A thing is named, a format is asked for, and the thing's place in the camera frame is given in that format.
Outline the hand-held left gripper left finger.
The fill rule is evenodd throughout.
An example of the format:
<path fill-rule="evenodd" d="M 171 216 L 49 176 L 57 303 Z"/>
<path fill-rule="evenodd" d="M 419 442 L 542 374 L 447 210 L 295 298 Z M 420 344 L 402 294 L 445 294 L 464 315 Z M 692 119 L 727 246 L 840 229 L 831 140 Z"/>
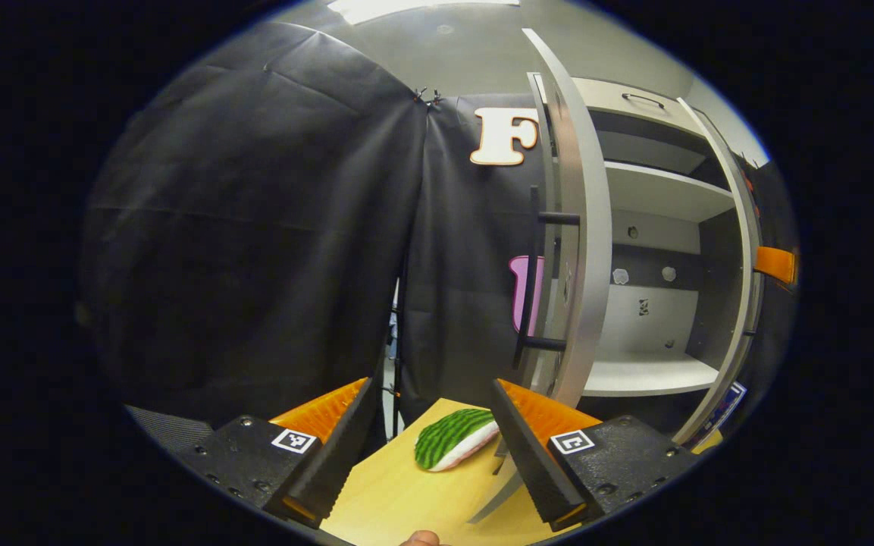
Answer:
<path fill-rule="evenodd" d="M 179 459 L 233 497 L 317 529 L 362 452 L 377 407 L 374 379 L 361 378 L 276 418 L 235 418 Z"/>

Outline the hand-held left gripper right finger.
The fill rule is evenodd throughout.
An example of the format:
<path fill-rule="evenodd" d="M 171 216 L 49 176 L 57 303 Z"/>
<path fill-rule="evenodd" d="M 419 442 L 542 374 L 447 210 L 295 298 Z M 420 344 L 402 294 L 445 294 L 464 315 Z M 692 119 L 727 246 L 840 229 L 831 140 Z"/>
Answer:
<path fill-rule="evenodd" d="M 630 415 L 593 418 L 511 381 L 490 408 L 541 521 L 561 532 L 637 505 L 701 457 Z"/>

